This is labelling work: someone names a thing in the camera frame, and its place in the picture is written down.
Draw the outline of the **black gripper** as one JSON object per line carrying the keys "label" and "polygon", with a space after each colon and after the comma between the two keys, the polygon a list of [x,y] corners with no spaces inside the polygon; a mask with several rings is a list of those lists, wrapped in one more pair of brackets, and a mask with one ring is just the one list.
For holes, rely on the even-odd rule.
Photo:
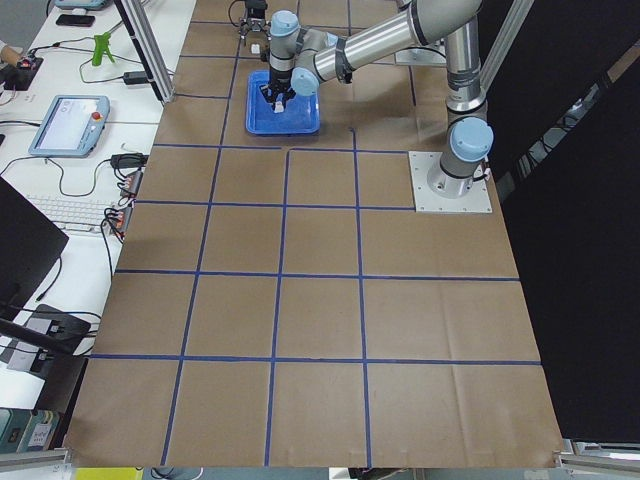
{"label": "black gripper", "polygon": [[[240,43],[246,46],[246,38],[250,33],[263,34],[269,38],[269,22],[266,19],[266,11],[268,3],[266,0],[243,0],[244,14],[239,20],[238,33],[240,35]],[[261,39],[260,42],[260,60],[268,62],[268,40]]]}
{"label": "black gripper", "polygon": [[282,109],[287,109],[289,100],[296,96],[291,87],[291,77],[287,72],[270,72],[266,84],[259,87],[264,99],[270,104],[272,111],[276,111],[278,101],[282,103]]}

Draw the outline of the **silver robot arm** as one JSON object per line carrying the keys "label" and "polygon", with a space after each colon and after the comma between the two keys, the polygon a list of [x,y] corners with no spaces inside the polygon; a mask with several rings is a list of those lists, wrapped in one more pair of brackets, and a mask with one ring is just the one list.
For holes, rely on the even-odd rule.
{"label": "silver robot arm", "polygon": [[430,189],[449,199],[465,196],[488,156],[494,133],[487,122],[478,42],[479,1],[410,1],[399,12],[352,36],[301,26],[296,14],[280,10],[270,22],[269,79],[260,88],[272,107],[311,96],[332,79],[352,81],[361,67],[443,41],[447,71],[447,139],[427,174]]}

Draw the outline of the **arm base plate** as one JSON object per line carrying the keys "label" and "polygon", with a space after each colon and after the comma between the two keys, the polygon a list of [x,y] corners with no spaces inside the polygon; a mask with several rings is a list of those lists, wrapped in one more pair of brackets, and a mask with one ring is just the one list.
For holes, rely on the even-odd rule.
{"label": "arm base plate", "polygon": [[399,65],[418,65],[444,67],[446,65],[443,47],[427,46],[410,48],[394,54],[394,60]]}
{"label": "arm base plate", "polygon": [[415,211],[433,214],[490,214],[487,170],[478,165],[471,177],[457,179],[441,169],[441,152],[409,151]]}

